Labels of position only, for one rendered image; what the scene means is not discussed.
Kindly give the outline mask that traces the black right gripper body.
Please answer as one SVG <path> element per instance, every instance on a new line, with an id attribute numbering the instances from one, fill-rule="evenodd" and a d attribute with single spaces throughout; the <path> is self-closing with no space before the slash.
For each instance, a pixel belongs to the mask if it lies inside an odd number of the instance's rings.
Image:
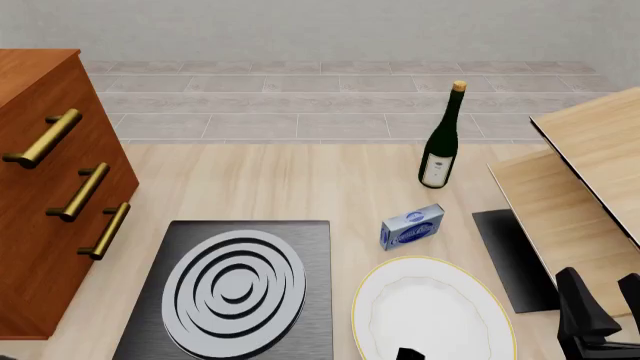
<path id="1" fill-rule="evenodd" d="M 640 360 L 640 344 L 572 337 L 562 341 L 562 350 L 566 360 Z"/>

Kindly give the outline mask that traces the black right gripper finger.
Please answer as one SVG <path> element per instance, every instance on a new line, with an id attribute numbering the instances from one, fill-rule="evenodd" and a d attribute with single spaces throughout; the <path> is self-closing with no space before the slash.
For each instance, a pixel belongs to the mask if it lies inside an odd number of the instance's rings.
<path id="1" fill-rule="evenodd" d="M 586 284 L 572 267 L 555 275 L 560 303 L 558 339 L 571 337 L 607 337 L 621 326 L 599 305 Z"/>
<path id="2" fill-rule="evenodd" d="M 618 286 L 634 319 L 640 320 L 640 275 L 626 275 L 618 281 Z"/>

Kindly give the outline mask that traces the white plate with gold rim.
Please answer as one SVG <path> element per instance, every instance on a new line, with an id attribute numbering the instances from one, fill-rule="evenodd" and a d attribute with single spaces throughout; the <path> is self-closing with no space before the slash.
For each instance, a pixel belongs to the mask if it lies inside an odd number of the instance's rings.
<path id="1" fill-rule="evenodd" d="M 434 257 L 396 257 L 372 269 L 354 295 L 351 326 L 362 360 L 396 360 L 402 349 L 424 360 L 517 360 L 496 296 Z"/>

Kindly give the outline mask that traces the flat black stove plate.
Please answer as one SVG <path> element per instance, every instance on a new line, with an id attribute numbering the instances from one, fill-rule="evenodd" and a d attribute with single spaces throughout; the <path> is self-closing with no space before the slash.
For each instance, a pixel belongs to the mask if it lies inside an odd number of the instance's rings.
<path id="1" fill-rule="evenodd" d="M 113 360 L 333 360 L 327 221 L 173 221 Z"/>

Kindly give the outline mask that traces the pale wooden two-tier rack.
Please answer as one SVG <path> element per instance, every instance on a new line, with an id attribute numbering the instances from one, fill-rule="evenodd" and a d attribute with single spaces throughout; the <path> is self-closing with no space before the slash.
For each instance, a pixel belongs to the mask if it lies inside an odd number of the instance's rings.
<path id="1" fill-rule="evenodd" d="M 547 149 L 488 168 L 550 277 L 574 268 L 612 317 L 640 275 L 640 87 L 533 118 Z"/>

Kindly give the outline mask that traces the blue printed food box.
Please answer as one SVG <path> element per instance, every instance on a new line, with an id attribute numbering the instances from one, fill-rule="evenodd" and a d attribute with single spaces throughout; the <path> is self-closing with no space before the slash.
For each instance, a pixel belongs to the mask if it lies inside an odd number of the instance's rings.
<path id="1" fill-rule="evenodd" d="M 444 209 L 439 204 L 432 204 L 388 218 L 381 224 L 380 245 L 384 251 L 389 251 L 432 236 L 438 232 L 444 215 Z"/>

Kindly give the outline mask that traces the dark green wine bottle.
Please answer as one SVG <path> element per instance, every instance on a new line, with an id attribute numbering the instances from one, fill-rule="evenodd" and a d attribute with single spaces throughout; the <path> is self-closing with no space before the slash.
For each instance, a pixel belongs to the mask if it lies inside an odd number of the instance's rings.
<path id="1" fill-rule="evenodd" d="M 441 122 L 427 140 L 419 167 L 419 182 L 427 188 L 443 188 L 458 152 L 457 121 L 467 83 L 456 80 Z"/>

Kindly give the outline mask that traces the red-brown wooden cabinet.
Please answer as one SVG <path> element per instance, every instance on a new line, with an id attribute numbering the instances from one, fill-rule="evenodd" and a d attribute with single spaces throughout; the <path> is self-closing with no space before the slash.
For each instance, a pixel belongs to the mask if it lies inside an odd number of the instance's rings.
<path id="1" fill-rule="evenodd" d="M 69 109 L 83 118 L 35 168 L 2 161 L 25 152 Z M 62 208 L 86 176 L 110 171 L 73 222 L 47 216 Z M 0 341 L 44 340 L 55 332 L 93 263 L 92 247 L 110 215 L 139 182 L 74 49 L 0 49 Z"/>

